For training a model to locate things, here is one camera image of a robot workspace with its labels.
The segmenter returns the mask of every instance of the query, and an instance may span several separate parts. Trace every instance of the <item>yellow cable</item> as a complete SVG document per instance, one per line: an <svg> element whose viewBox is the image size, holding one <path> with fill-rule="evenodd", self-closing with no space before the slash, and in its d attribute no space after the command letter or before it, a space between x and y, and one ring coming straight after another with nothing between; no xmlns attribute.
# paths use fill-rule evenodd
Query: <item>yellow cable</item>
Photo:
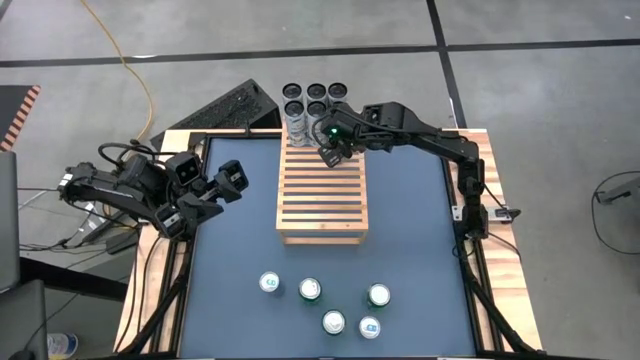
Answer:
<svg viewBox="0 0 640 360"><path fill-rule="evenodd" d="M149 89L147 88L147 85L144 83L142 78L138 75L138 73L136 73L135 70L133 70L129 66L129 64L127 64L127 62L124 59L124 56L122 55L122 52L120 51L120 47L118 46L118 43L113 38L109 30L107 30L107 27L104 26L104 24L102 23L98 15L96 15L96 13L93 12L93 10L91 10L91 7L89 6L89 4L87 4L85 0L80 0L80 2L82 3L82 5L84 5L84 7L91 14L91 16L93 16L93 18L96 20L98 25L100 25L104 33L107 34L107 36L109 37L109 40L111 40L111 44L113 44L113 47L116 48L116 51L118 52L118 56L120 57L122 66L124 66L125 69L129 70L129 72L133 76L135 76L136 79L138 79L138 82L140 83L140 85L142 85L142 88L144 89L144 93L147 95L147 101L149 103L149 115L147 116L147 123L144 125L144 128L142 128L138 136L136 136L136 140L139 141L147 134L147 131L149 131L149 127L151 126L151 123L153 123L153 100L151 99L151 94L149 93Z"/></svg>

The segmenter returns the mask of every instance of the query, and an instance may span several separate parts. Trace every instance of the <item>dark blue tabletop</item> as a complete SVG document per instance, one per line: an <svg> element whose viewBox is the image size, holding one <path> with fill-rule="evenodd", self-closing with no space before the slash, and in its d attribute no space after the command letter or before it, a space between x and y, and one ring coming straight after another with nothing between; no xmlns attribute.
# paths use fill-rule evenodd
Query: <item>dark blue tabletop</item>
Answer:
<svg viewBox="0 0 640 360"><path fill-rule="evenodd" d="M240 160L249 178L243 198L198 232L179 354L185 358L391 357L473 355L440 160L413 148L366 154L369 233L359 246L283 245L275 230L280 140L215 139L210 172ZM265 271L285 293L263 293ZM306 277L323 287L319 304L298 297ZM367 309L364 294L386 284L391 303ZM347 328L323 332L329 309ZM357 323L373 314L380 336L363 339Z"/></svg>

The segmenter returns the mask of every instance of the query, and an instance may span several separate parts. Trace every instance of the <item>black floor stripe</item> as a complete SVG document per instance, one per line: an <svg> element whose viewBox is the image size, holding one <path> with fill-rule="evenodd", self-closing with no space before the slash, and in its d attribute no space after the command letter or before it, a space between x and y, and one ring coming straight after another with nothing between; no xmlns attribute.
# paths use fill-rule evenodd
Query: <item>black floor stripe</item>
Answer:
<svg viewBox="0 0 640 360"><path fill-rule="evenodd" d="M13 0L4 0L2 4L0 4L0 21L2 21L2 18L4 17L4 14L6 14L7 9L9 8L9 5L11 5L12 1Z"/></svg>
<svg viewBox="0 0 640 360"><path fill-rule="evenodd" d="M444 32L442 30L440 16L438 15L438 9L436 8L436 2L435 0L426 1L427 6L429 7L429 16L431 17L431 25L433 26L433 33L436 38L438 54L440 55L440 64L442 65L444 80L447 84L447 92L449 93L449 99L451 100L451 106L453 107L453 116L459 128L466 128L467 120L465 119L464 111L462 110L462 101L460 100L460 93L458 92L458 84L456 83L456 77L453 74L453 67L451 66L451 59L447 52L447 43L444 39Z"/></svg>
<svg viewBox="0 0 640 360"><path fill-rule="evenodd" d="M614 40L575 40L575 41L544 41L526 43L494 43L494 44L460 44L448 45L447 51L503 51L503 50L540 50L540 49L575 49L613 46L640 46L640 39Z"/></svg>
<svg viewBox="0 0 640 360"><path fill-rule="evenodd" d="M130 64L151 64L167 62L190 62L212 60L242 60L242 59L273 59L309 56L339 56L339 55L380 55L380 54L410 54L434 52L435 45L389 45L363 46L343 48L312 48L292 50L238 51L226 53L200 53L157 55L153 57L125 57ZM13 67L47 67L47 66L78 66L78 65L110 65L120 64L118 57L78 58L78 59L43 59L43 60L5 60L0 61L0 68Z"/></svg>

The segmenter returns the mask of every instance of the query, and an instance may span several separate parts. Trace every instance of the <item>concrete floor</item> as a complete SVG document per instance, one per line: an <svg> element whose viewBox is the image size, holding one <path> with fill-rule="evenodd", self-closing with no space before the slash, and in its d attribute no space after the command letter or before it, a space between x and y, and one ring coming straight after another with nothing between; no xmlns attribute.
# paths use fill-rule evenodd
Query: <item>concrete floor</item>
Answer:
<svg viewBox="0 0 640 360"><path fill-rule="evenodd" d="M421 0L90 4L126 55L435 44ZM640 3L633 0L436 4L448 44L637 38L640 33ZM77 0L14 0L0 21L0 61L114 55ZM450 56L468 126L489 129L506 198L524 212L515 231L545 348L560 355L637 358L638 259L597 242L589 199L600 180L638 169L640 47ZM396 100L431 124L454 125L437 53L137 64L135 69L156 103L151 134L247 78L274 98L286 82L342 81L356 107ZM144 94L120 66L0 68L0 84L42 86L15 147L21 186L55 186L64 167L79 161L106 168L97 146L126 141L146 119ZM30 195L21 194L20 200ZM55 195L45 195L34 205L64 215L21 211L24 243L54 243L84 218ZM634 224L639 223L634 202L597 210L602 232L613 244L640 250L634 241ZM79 259L30 256L61 266ZM80 269L107 260L98 258ZM102 273L117 278L129 264L126 257L109 260L101 265ZM119 311L117 304L92 304L96 313L116 316ZM63 313L67 325L52 322L50 330L90 334L83 350L87 354L108 351L101 343L113 339L117 319L90 322L78 310L81 306L88 305L72 303Z"/></svg>

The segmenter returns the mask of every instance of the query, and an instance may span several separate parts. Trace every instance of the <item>wooden slatted crate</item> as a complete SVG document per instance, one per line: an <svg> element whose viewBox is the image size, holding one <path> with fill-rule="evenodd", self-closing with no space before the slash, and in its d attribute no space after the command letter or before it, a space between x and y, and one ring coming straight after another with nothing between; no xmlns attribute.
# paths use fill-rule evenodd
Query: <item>wooden slatted crate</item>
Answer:
<svg viewBox="0 0 640 360"><path fill-rule="evenodd" d="M287 245L358 245L369 229L364 155L328 168L282 131L276 230Z"/></svg>

